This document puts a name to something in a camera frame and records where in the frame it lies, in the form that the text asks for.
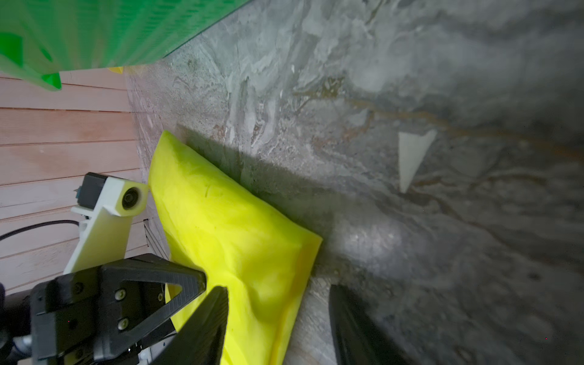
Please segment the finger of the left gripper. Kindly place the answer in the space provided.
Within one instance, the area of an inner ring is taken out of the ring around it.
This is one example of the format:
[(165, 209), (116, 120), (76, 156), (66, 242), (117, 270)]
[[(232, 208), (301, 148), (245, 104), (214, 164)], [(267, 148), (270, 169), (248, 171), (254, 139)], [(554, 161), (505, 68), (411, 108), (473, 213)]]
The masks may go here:
[(204, 272), (144, 254), (100, 266), (96, 362), (136, 355), (172, 333), (170, 318), (205, 292)]

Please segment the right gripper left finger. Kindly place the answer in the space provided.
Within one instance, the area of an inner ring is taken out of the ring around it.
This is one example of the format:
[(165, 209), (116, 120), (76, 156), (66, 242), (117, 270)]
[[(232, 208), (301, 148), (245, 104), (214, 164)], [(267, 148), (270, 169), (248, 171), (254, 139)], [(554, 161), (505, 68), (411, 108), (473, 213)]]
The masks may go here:
[(221, 362), (228, 324), (228, 289), (214, 287), (154, 364), (202, 364)]

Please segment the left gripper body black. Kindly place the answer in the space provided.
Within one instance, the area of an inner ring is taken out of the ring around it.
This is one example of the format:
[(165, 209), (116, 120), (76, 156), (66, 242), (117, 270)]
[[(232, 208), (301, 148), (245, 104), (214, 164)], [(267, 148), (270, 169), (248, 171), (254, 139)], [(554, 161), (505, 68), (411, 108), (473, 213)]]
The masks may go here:
[(94, 360), (99, 269), (87, 269), (1, 295), (1, 362), (17, 364), (138, 364), (140, 354), (117, 362)]

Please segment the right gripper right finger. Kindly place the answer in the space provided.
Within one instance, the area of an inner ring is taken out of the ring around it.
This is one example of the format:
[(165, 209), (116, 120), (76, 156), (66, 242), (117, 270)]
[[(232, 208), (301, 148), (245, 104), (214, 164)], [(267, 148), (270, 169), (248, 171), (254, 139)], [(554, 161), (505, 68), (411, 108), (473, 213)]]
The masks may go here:
[(409, 364), (403, 352), (367, 315), (362, 300), (348, 287), (333, 284), (328, 312), (338, 364)]

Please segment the neon yellow raincoat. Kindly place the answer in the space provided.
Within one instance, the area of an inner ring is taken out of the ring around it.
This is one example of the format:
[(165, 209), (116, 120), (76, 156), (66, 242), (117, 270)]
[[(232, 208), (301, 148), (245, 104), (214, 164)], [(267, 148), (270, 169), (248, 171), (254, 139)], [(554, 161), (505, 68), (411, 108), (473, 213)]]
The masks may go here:
[(223, 364), (280, 364), (322, 238), (295, 224), (170, 132), (148, 185), (174, 263), (225, 287)]

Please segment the green plastic basket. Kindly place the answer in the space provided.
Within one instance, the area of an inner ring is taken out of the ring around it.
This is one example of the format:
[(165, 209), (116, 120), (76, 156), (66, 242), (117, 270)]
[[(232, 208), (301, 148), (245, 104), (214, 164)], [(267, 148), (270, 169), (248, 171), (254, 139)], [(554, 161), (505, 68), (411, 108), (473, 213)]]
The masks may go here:
[(163, 59), (243, 1), (3, 1), (1, 71), (48, 91), (60, 74)]

